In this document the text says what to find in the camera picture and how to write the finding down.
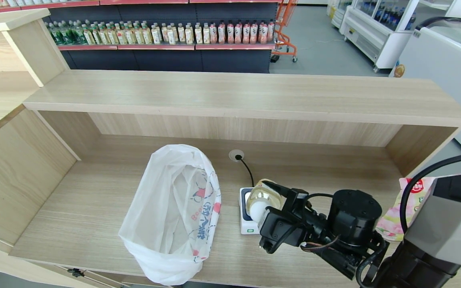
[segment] bottle cap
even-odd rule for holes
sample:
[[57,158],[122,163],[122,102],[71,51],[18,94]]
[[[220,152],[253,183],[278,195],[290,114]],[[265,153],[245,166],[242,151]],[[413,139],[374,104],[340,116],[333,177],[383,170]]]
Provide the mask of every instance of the bottle cap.
[[256,199],[250,206],[250,218],[252,218],[252,220],[256,223],[261,221],[267,206],[271,206],[271,203],[268,200],[264,198]]

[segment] snack bag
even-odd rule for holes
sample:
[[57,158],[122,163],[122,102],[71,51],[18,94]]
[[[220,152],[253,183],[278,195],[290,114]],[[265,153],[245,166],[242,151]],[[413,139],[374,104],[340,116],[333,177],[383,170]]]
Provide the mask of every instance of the snack bag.
[[[419,180],[408,197],[407,204],[407,223],[408,226],[412,224],[412,218],[415,215],[415,212],[419,209],[424,202],[426,194],[430,190],[431,184],[437,177],[423,177]],[[385,215],[378,221],[377,231],[382,235],[385,240],[389,241],[401,241],[403,240],[403,230],[401,228],[401,220],[399,219],[399,205],[401,204],[401,196],[403,190],[410,182],[412,178],[400,178],[399,186],[401,190],[397,195],[394,207],[389,208]]]

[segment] white chest freezer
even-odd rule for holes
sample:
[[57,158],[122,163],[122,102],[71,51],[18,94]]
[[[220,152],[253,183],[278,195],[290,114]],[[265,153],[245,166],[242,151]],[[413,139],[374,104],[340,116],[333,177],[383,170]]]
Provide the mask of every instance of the white chest freezer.
[[[461,104],[461,18],[421,23],[390,77],[431,79]],[[461,144],[461,132],[455,138]]]

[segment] black cord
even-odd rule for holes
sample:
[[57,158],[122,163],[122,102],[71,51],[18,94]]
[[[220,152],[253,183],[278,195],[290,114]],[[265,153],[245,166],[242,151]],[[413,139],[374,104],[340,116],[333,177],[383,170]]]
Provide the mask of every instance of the black cord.
[[403,229],[403,233],[406,233],[408,230],[407,224],[407,204],[408,204],[408,197],[410,196],[410,191],[414,187],[414,185],[421,180],[424,176],[428,175],[430,172],[437,170],[438,168],[447,166],[449,164],[453,164],[456,162],[461,162],[461,155],[451,157],[442,161],[439,161],[433,165],[428,166],[423,171],[417,173],[410,182],[408,182],[407,186],[403,190],[403,195],[401,197],[401,202],[399,204],[399,219],[401,221],[401,228]]
[[364,261],[362,261],[362,263],[360,263],[360,265],[357,267],[357,270],[355,270],[355,280],[357,281],[357,283],[359,284],[359,286],[361,288],[372,288],[374,287],[375,285],[373,286],[366,286],[363,282],[362,282],[362,271],[364,271],[364,269],[366,268],[366,266],[368,266],[369,264],[371,264],[375,259],[376,257],[378,257],[378,255],[380,253],[382,253],[382,251],[385,249],[385,246],[386,246],[386,243],[385,243],[385,240],[382,238],[382,237],[379,237],[379,239],[381,239],[381,242],[380,242],[380,247],[378,250],[376,250],[375,252],[373,252],[373,254],[371,254],[369,257],[367,257]]
[[250,180],[252,180],[252,186],[251,187],[254,187],[256,185],[256,183],[254,182],[254,177],[252,176],[252,172],[250,172],[249,166],[247,165],[247,163],[245,163],[245,161],[243,161],[243,157],[241,157],[241,155],[236,155],[236,160],[241,161],[243,163],[243,165],[245,165],[245,167],[249,171]]
[[[309,199],[311,199],[313,197],[330,197],[330,198],[333,198],[333,195],[327,194],[327,193],[314,193],[314,194],[311,194],[311,195],[307,195],[303,199],[303,205],[302,205],[303,210],[305,210],[305,206],[307,206],[307,201],[309,201]],[[303,211],[302,211],[302,223],[305,223],[305,213],[303,213]]]

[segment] grey floor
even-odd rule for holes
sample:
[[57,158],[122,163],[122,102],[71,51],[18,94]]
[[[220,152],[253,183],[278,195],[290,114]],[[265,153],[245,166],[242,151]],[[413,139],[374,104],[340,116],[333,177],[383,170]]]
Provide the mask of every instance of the grey floor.
[[[372,62],[353,44],[344,42],[342,35],[330,24],[326,7],[297,7],[291,23],[284,32],[298,47],[298,62],[293,63],[289,56],[280,56],[280,60],[271,63],[271,73],[388,76],[390,72],[388,70],[373,72]],[[432,159],[432,162],[460,154],[461,146],[451,142]],[[441,168],[434,175],[457,173],[461,173],[461,163]],[[227,288],[227,286],[193,282],[185,284],[184,287]],[[58,288],[58,286],[28,282],[0,273],[0,288]]]

